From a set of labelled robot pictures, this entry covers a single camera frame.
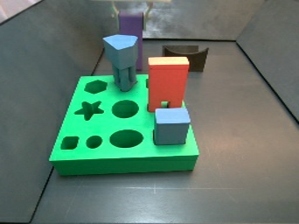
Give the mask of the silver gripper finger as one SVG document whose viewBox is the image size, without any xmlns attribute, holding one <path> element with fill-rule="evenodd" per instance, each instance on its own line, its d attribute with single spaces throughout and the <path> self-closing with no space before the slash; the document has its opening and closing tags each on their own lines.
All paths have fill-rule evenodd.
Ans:
<svg viewBox="0 0 299 224">
<path fill-rule="evenodd" d="M 147 8 L 146 8 L 146 11 L 144 11 L 144 21 L 150 17 L 150 12 L 151 12 L 151 10 L 154 8 L 154 2 L 146 2 L 146 5 L 147 5 Z"/>
<path fill-rule="evenodd" d="M 114 18 L 116 20 L 119 20 L 119 9 L 116 7 L 116 3 L 115 1 L 111 2 L 111 10 L 112 10 L 112 15 L 114 15 Z"/>
</svg>

